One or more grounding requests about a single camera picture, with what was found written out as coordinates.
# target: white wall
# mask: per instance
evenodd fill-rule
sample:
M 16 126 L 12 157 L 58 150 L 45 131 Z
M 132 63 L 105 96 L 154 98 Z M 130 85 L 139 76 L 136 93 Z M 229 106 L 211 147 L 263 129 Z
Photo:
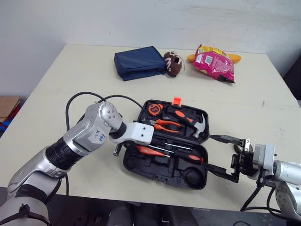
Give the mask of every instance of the white wall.
M 301 52 L 300 0 L 1 0 L 0 95 L 26 97 L 65 43 Z

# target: brown plush toy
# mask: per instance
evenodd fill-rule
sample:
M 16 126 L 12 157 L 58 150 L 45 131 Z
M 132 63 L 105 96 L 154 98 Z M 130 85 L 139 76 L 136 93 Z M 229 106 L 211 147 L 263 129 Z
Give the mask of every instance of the brown plush toy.
M 171 77 L 177 76 L 182 68 L 182 58 L 175 51 L 170 51 L 164 54 L 163 58 L 166 62 L 167 73 Z

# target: hammer head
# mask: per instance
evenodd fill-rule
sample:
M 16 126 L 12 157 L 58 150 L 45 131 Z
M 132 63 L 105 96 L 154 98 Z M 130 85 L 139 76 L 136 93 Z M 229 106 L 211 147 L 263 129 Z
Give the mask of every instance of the hammer head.
M 198 139 L 199 134 L 201 132 L 204 132 L 205 128 L 206 128 L 206 122 L 205 122 L 205 118 L 203 115 L 201 115 L 202 117 L 202 123 L 200 122 L 196 122 L 196 124 L 194 125 L 194 127 L 197 129 L 197 131 L 192 135 L 193 137 L 195 137 L 196 139 Z

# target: hammer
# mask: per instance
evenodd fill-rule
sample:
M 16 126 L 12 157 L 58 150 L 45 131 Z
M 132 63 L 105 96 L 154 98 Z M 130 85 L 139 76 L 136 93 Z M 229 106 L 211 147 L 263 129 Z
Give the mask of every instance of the hammer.
M 192 135 L 196 139 L 198 139 L 199 134 L 201 132 L 204 132 L 204 130 L 206 128 L 205 118 L 204 118 L 203 114 L 201 114 L 202 123 L 200 123 L 194 119 L 190 119 L 190 118 L 186 117 L 186 115 L 183 112 L 181 112 L 179 110 L 175 110 L 174 108 L 169 107 L 167 112 L 173 113 L 173 115 L 175 115 L 175 117 L 177 117 L 184 124 L 186 124 L 190 127 L 196 128 L 197 129 L 196 132 Z

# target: black tool case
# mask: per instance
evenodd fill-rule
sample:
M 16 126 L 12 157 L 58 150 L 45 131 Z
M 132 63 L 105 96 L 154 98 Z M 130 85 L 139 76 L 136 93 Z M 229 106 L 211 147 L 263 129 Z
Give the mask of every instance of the black tool case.
M 204 110 L 194 107 L 186 105 L 172 105 L 170 102 L 159 100 L 148 100 L 145 102 L 143 107 L 148 111 L 149 107 L 153 106 L 153 104 L 159 104 L 162 107 L 161 112 L 154 116 L 150 114 L 145 115 L 145 112 L 141 111 L 137 122 L 150 124 L 150 120 L 155 121 L 156 119 L 162 119 L 177 122 L 181 125 L 181 127 L 178 128 L 175 125 L 163 126 L 167 129 L 177 130 L 179 132 L 169 132 L 155 129 L 150 145 L 170 151 L 196 155 L 203 158 L 204 162 L 207 162 L 207 150 L 200 144 L 209 138 L 208 114 Z M 206 122 L 204 132 L 200 133 L 198 138 L 192 137 L 195 129 L 187 126 L 178 117 L 170 113 L 171 109 L 179 110 L 185 113 L 187 117 L 195 119 L 198 122 L 202 122 L 201 115 L 203 115 Z M 165 143 L 184 146 L 191 148 L 192 150 L 166 145 Z M 207 170 L 201 164 L 192 163 L 182 158 L 174 157 L 172 153 L 167 151 L 162 151 L 155 148 L 152 149 L 160 151 L 166 155 L 170 155 L 171 157 L 166 158 L 147 155 L 140 153 L 133 148 L 127 148 L 123 159 L 125 168 L 130 172 L 139 174 L 143 177 L 153 180 L 156 179 L 177 187 L 195 190 L 200 190 L 205 187 Z

